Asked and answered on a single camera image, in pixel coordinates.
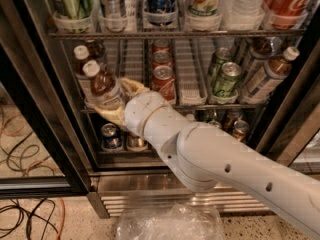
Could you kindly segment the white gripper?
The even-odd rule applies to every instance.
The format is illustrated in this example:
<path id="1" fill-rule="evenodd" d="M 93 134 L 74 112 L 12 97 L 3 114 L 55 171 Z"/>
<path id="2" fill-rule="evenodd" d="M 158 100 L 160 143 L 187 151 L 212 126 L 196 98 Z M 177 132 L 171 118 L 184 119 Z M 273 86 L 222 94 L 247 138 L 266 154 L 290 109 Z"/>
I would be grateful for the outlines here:
<path id="1" fill-rule="evenodd" d="M 105 120 L 121 127 L 126 126 L 129 131 L 142 137 L 149 117 L 156 110 L 168 107 L 169 103 L 160 93 L 149 91 L 149 88 L 141 82 L 120 78 L 119 84 L 125 97 L 131 99 L 126 104 L 125 110 L 123 106 L 119 106 L 115 110 L 96 106 L 95 111 Z"/>

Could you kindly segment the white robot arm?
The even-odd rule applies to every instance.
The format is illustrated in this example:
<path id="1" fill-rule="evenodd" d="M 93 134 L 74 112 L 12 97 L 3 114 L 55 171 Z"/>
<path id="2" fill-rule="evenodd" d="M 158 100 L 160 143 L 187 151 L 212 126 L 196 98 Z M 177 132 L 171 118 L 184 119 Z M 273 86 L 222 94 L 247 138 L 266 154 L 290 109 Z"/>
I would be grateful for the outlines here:
<path id="1" fill-rule="evenodd" d="M 150 143 L 189 190 L 210 192 L 225 183 L 320 239 L 320 181 L 270 160 L 217 127 L 187 119 L 140 82 L 122 78 L 120 88 L 127 103 L 117 109 L 98 104 L 95 111 Z"/>

